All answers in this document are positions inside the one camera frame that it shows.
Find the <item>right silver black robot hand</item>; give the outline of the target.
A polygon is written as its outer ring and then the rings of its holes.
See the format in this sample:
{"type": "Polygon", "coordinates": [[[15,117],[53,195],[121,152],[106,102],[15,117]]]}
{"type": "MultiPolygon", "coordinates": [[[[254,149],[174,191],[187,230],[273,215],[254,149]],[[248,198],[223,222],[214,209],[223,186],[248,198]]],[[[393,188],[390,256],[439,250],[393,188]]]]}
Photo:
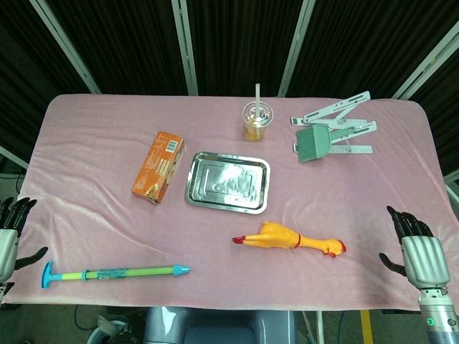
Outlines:
{"type": "Polygon", "coordinates": [[[443,289],[451,281],[448,264],[440,240],[426,223],[407,212],[398,212],[391,206],[387,211],[402,250],[403,264],[392,262],[385,253],[379,253],[382,264],[400,274],[418,290],[443,289]]]}

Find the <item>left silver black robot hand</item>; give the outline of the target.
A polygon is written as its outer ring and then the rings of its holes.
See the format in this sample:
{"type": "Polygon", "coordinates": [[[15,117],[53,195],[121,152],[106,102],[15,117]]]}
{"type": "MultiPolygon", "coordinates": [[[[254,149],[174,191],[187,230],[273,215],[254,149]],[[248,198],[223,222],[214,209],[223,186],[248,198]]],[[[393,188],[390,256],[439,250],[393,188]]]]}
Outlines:
{"type": "Polygon", "coordinates": [[[36,203],[36,199],[29,197],[15,201],[12,196],[1,202],[1,285],[14,271],[38,262],[48,251],[48,247],[42,247],[32,256],[17,257],[24,225],[36,203]]]}

